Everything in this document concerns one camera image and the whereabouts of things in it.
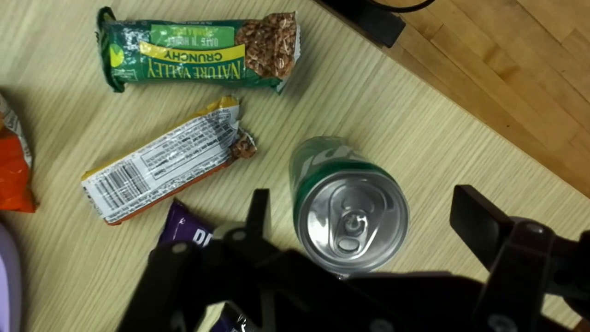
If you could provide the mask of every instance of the black object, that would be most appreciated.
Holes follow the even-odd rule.
[[[391,48],[404,29],[404,20],[380,3],[365,0],[317,0],[349,20],[369,40]]]
[[[118,330],[196,330],[207,304],[229,300],[262,330],[566,330],[541,315],[544,293],[588,315],[590,243],[505,215],[472,186],[458,186],[452,226],[491,271],[480,284],[450,273],[362,274],[340,280],[260,234],[269,191],[257,190],[244,228],[157,247]]]

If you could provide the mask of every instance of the orange package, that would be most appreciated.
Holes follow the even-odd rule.
[[[0,210],[33,212],[32,153],[15,110],[0,95]]]

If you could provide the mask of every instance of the nutrition label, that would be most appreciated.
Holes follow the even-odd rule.
[[[183,184],[233,160],[233,110],[194,118],[139,151],[92,173],[83,188],[105,221],[122,219]]]

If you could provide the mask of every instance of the wooden table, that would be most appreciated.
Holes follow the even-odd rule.
[[[216,99],[222,86],[170,83],[113,94],[94,44],[104,1],[10,1],[0,12],[0,88],[19,110],[35,153],[33,215],[2,214],[21,243],[26,330],[115,330],[164,223],[170,199],[107,226],[80,186],[83,171],[120,156]],[[260,155],[177,197],[212,223],[246,217],[255,188],[271,188],[269,239],[301,249],[292,226],[288,158],[316,134],[347,136],[404,188],[411,223],[384,271],[448,269],[483,280],[485,269],[448,226],[454,184],[470,182],[509,214],[577,238],[590,202],[308,0],[113,1],[120,18],[233,18],[293,9],[305,53],[282,95],[244,97],[244,123]],[[561,300],[546,311],[566,324]]]

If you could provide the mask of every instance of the aluminum can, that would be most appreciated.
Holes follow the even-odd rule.
[[[408,204],[395,178],[340,136],[316,136],[290,162],[293,225],[310,256],[336,274],[367,273],[404,241]]]

